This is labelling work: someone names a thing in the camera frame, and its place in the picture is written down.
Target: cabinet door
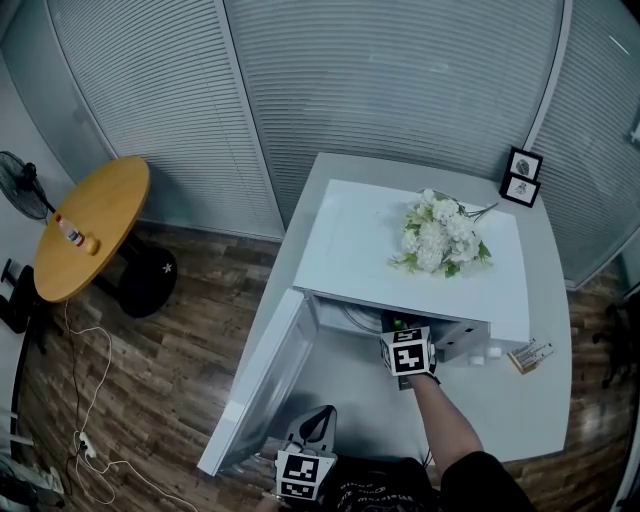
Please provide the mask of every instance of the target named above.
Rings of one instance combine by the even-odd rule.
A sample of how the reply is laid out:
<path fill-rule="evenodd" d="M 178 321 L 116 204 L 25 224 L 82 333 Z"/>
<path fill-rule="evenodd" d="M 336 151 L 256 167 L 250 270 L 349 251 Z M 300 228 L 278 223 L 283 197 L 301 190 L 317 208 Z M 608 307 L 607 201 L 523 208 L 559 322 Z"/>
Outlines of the cabinet door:
<path fill-rule="evenodd" d="M 245 371 L 236 376 L 239 380 L 198 463 L 200 469 L 214 475 L 260 451 L 317 331 L 309 301 L 288 289 Z"/>

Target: person's arm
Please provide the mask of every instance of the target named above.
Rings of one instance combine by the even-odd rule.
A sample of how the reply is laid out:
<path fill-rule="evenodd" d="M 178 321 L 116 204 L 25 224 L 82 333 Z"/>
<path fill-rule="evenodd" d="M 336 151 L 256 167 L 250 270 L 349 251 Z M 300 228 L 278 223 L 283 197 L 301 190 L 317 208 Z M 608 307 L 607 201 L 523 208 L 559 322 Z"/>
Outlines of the person's arm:
<path fill-rule="evenodd" d="M 475 430 L 427 375 L 409 377 L 436 468 L 443 510 L 535 511 L 527 495 L 495 457 L 484 452 Z"/>
<path fill-rule="evenodd" d="M 431 377 L 411 375 L 427 442 L 440 476 L 466 455 L 483 451 L 475 430 Z"/>

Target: white cable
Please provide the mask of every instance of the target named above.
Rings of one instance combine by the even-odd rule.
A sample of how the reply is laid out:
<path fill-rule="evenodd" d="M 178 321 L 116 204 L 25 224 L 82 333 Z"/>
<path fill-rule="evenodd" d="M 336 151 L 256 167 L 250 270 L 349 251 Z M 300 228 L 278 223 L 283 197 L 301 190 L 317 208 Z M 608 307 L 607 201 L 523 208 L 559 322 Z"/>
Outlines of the white cable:
<path fill-rule="evenodd" d="M 107 331 L 105 331 L 102 327 L 90 327 L 89 329 L 82 329 L 81 331 L 72 330 L 69 327 L 69 320 L 67 319 L 67 306 L 69 306 L 69 301 L 68 300 L 64 304 L 64 324 L 67 327 L 67 331 L 69 331 L 69 336 L 71 336 L 71 333 L 73 333 L 73 334 L 83 334 L 85 332 L 90 332 L 90 331 L 102 331 L 104 333 L 104 335 L 107 337 L 107 339 L 109 340 L 109 359 L 107 361 L 107 367 L 104 369 L 104 374 L 102 375 L 102 380 L 100 381 L 100 384 L 98 384 L 98 387 L 96 387 L 96 391 L 93 394 L 93 400 L 91 401 L 91 405 L 87 409 L 87 415 L 84 417 L 84 423 L 82 424 L 82 428 L 80 429 L 80 432 L 82 433 L 82 432 L 84 432 L 84 429 L 87 426 L 87 422 L 89 421 L 89 413 L 91 412 L 91 409 L 93 409 L 93 404 L 96 403 L 96 398 L 98 397 L 98 391 L 100 391 L 100 388 L 102 387 L 102 384 L 104 384 L 104 380 L 107 378 L 107 373 L 109 372 L 109 367 L 111 366 L 111 346 L 112 346 L 112 341 L 111 341 L 111 336 L 109 335 L 109 333 Z"/>
<path fill-rule="evenodd" d="M 195 512 L 199 512 L 198 509 L 194 505 L 189 503 L 188 501 L 185 501 L 182 498 L 178 498 L 177 496 L 173 496 L 173 495 L 171 495 L 169 493 L 166 493 L 162 489 L 160 489 L 158 486 L 156 486 L 156 485 L 152 484 L 151 482 L 149 482 L 149 480 L 147 480 L 145 477 L 143 477 L 131 465 L 131 463 L 129 461 L 118 460 L 118 461 L 115 461 L 115 462 L 109 462 L 107 464 L 107 467 L 104 470 L 100 471 L 100 470 L 94 468 L 91 465 L 91 463 L 86 458 L 86 454 L 85 454 L 84 457 L 80 456 L 79 446 L 78 446 L 78 444 L 76 444 L 76 435 L 79 435 L 79 434 L 84 432 L 84 429 L 86 428 L 87 423 L 89 421 L 89 413 L 91 412 L 91 409 L 93 408 L 93 405 L 96 403 L 96 399 L 98 397 L 98 391 L 100 390 L 100 388 L 102 387 L 102 384 L 104 384 L 104 381 L 107 378 L 107 373 L 109 372 L 109 367 L 111 366 L 111 354 L 112 354 L 113 342 L 111 340 L 110 334 L 105 329 L 103 329 L 102 327 L 99 327 L 99 326 L 98 327 L 90 327 L 89 329 L 82 329 L 81 331 L 72 330 L 71 327 L 69 327 L 69 320 L 67 319 L 67 307 L 68 306 L 69 306 L 69 301 L 67 300 L 67 302 L 65 302 L 65 305 L 64 305 L 64 323 L 65 323 L 65 326 L 67 327 L 67 331 L 69 331 L 69 336 L 71 336 L 71 334 L 83 334 L 85 332 L 90 332 L 90 331 L 102 331 L 104 333 L 104 335 L 107 337 L 107 339 L 109 340 L 109 358 L 108 358 L 108 361 L 107 361 L 107 367 L 104 370 L 104 375 L 102 376 L 102 380 L 100 380 L 100 383 L 96 387 L 95 393 L 93 394 L 93 400 L 91 401 L 91 405 L 89 405 L 89 408 L 87 409 L 87 414 L 86 414 L 86 416 L 84 418 L 84 423 L 82 424 L 82 428 L 79 431 L 78 430 L 74 431 L 74 433 L 73 433 L 73 446 L 76 449 L 76 476 L 78 478 L 78 482 L 80 483 L 80 487 L 84 491 L 85 495 L 87 495 L 92 500 L 97 501 L 98 503 L 101 503 L 102 505 L 110 505 L 111 503 L 113 503 L 115 501 L 115 499 L 116 499 L 116 492 L 113 489 L 113 487 L 111 486 L 111 484 L 104 477 L 104 474 L 111 468 L 111 466 L 115 466 L 117 464 L 126 464 L 127 466 L 129 466 L 131 471 L 133 471 L 136 475 L 138 475 L 138 477 L 140 477 L 141 480 L 143 480 L 147 485 L 153 487 L 156 491 L 158 491 L 163 496 L 166 496 L 167 498 L 170 498 L 172 500 L 179 501 L 180 503 L 184 503 L 185 505 L 187 505 L 187 506 L 191 507 L 193 510 L 195 510 Z M 89 494 L 89 492 L 85 489 L 84 483 L 82 481 L 82 478 L 80 477 L 80 472 L 78 471 L 78 460 L 80 460 L 80 462 L 82 462 L 82 464 L 87 469 L 89 469 L 90 471 L 96 473 L 102 479 L 102 481 L 105 484 L 107 484 L 107 487 L 109 487 L 109 490 L 111 491 L 111 499 L 109 501 L 99 500 L 98 498 L 96 498 L 96 497 L 92 496 L 91 494 Z"/>

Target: black chair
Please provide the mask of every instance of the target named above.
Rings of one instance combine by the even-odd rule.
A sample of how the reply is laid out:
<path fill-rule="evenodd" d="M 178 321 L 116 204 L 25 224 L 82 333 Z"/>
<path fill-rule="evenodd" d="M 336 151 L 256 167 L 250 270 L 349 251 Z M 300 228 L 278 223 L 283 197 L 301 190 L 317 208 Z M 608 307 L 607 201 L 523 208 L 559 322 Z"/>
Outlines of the black chair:
<path fill-rule="evenodd" d="M 18 279 L 11 275 L 10 267 L 11 260 L 8 260 L 0 275 L 0 283 L 6 280 L 13 286 L 9 300 L 0 297 L 0 319 L 16 334 L 26 332 L 25 341 L 35 342 L 40 352 L 45 354 L 42 338 L 45 324 L 49 320 L 47 314 L 49 304 L 36 291 L 32 267 L 26 265 Z M 62 335 L 62 330 L 53 321 L 51 323 Z"/>

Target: picture frame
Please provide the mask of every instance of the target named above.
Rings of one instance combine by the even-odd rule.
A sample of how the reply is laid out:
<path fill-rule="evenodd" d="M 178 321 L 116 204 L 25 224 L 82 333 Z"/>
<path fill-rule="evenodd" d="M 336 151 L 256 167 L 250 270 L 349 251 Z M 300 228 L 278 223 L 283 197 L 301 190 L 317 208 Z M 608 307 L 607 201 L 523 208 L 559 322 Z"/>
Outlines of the picture frame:
<path fill-rule="evenodd" d="M 542 157 L 529 151 L 511 147 L 507 162 L 507 173 L 536 181 L 542 166 Z"/>
<path fill-rule="evenodd" d="M 505 172 L 500 186 L 500 195 L 509 201 L 531 208 L 536 201 L 540 183 Z"/>

